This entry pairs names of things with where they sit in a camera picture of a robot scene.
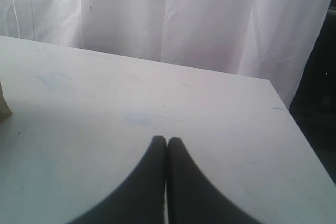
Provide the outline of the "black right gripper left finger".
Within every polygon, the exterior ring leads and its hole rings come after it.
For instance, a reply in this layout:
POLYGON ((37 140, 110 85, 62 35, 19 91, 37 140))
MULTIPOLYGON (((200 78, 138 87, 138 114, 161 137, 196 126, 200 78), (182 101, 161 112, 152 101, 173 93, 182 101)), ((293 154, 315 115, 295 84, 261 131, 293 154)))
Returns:
POLYGON ((164 223, 166 139, 154 136, 131 174, 71 223, 164 223))

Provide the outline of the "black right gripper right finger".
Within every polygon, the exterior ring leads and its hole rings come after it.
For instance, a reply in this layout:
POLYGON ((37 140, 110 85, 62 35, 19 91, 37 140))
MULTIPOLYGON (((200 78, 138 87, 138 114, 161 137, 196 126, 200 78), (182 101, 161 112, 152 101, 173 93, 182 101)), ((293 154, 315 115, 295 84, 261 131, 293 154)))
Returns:
POLYGON ((178 137, 167 146, 169 223, 259 223, 218 191, 178 137))

